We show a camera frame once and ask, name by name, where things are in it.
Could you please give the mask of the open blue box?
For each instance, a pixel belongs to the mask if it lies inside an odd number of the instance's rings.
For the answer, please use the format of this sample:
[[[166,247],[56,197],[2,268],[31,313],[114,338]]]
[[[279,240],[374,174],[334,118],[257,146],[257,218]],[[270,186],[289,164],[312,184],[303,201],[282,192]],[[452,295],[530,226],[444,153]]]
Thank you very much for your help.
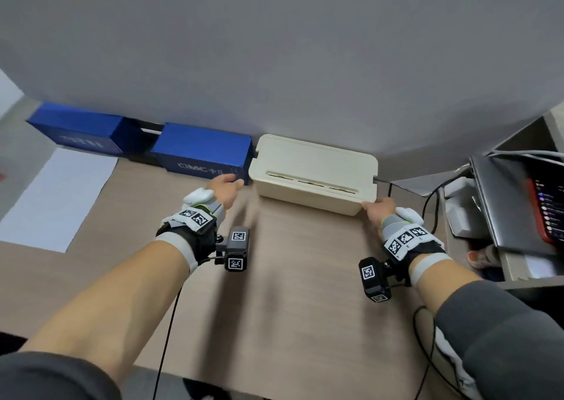
[[[129,118],[53,103],[40,105],[27,122],[57,145],[112,156],[142,154],[152,139]]]

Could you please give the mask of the person's left forearm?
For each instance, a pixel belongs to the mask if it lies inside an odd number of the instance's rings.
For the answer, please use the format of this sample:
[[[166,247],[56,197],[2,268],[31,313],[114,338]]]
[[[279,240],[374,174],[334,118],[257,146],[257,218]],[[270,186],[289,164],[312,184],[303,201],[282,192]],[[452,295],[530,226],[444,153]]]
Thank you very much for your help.
[[[118,382],[196,267],[187,241],[163,233],[71,300],[21,351],[83,359]]]

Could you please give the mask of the person's right forearm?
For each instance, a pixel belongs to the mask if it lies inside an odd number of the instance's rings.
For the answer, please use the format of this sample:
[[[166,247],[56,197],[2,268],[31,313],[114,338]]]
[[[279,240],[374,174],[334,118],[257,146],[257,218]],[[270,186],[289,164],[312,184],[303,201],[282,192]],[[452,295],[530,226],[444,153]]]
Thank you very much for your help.
[[[420,254],[409,265],[408,275],[423,304],[435,316],[459,288],[483,279],[445,253]]]

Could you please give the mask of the person's left hand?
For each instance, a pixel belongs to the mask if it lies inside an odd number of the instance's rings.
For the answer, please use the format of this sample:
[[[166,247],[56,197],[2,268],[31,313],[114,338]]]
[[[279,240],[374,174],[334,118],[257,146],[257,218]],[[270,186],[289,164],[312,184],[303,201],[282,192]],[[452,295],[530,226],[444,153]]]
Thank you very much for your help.
[[[226,212],[233,206],[239,191],[221,191],[221,175],[212,179],[207,188],[213,191],[213,196],[204,202],[204,205],[214,215],[219,227],[224,221]]]

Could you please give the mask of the orange and white shoe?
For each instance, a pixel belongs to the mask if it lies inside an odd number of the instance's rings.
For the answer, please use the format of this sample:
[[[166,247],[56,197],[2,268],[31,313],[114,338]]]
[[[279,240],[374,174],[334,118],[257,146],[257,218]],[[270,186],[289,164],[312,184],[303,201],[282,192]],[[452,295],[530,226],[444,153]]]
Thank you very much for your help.
[[[502,267],[498,249],[493,244],[490,244],[479,250],[469,251],[467,254],[467,259],[470,267],[475,270]]]

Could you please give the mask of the red phone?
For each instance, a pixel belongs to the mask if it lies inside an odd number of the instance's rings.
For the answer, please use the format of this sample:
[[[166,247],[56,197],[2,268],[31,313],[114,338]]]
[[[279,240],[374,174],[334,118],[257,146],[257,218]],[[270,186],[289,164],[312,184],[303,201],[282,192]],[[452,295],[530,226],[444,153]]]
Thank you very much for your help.
[[[526,184],[541,239],[564,247],[564,183],[552,178],[530,177]]]

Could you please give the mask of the white paper sheet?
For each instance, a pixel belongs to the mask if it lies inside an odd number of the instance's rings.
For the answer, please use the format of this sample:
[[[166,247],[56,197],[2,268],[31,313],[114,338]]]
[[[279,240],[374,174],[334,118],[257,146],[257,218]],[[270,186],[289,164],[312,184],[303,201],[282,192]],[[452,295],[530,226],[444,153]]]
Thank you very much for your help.
[[[65,253],[117,157],[59,148],[0,221],[0,241]]]

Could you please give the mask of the white power adapter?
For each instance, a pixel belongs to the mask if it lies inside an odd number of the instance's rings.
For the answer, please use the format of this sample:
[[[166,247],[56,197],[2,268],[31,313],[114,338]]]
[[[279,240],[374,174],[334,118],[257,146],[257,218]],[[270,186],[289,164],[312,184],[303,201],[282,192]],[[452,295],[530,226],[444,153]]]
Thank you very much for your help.
[[[455,237],[486,240],[490,238],[481,211],[476,181],[461,176],[443,188],[446,218]]]

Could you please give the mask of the closed blue box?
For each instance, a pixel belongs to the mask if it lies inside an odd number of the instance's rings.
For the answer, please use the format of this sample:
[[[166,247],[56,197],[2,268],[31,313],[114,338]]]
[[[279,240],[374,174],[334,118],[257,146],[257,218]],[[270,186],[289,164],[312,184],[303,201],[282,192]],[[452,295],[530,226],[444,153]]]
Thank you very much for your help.
[[[245,185],[254,156],[250,136],[174,123],[164,126],[152,153],[170,173],[207,179],[234,174]]]

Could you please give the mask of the grey laptop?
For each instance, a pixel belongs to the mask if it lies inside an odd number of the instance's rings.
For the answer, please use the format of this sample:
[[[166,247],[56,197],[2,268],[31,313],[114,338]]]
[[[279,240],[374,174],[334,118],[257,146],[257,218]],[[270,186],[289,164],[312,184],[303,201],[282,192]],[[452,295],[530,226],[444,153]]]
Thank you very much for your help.
[[[564,164],[523,155],[474,155],[470,157],[470,166],[481,209],[497,247],[564,257],[564,247],[541,239],[526,184],[530,177],[552,178],[564,183]]]

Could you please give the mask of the person's right hand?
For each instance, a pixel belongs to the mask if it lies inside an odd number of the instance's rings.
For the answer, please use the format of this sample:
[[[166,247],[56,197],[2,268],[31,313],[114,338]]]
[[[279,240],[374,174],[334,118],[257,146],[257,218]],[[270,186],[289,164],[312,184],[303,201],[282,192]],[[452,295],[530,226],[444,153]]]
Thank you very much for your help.
[[[368,217],[370,229],[378,233],[380,239],[384,239],[382,224],[384,220],[396,214],[397,204],[391,197],[377,198],[375,202],[362,202],[362,208]]]

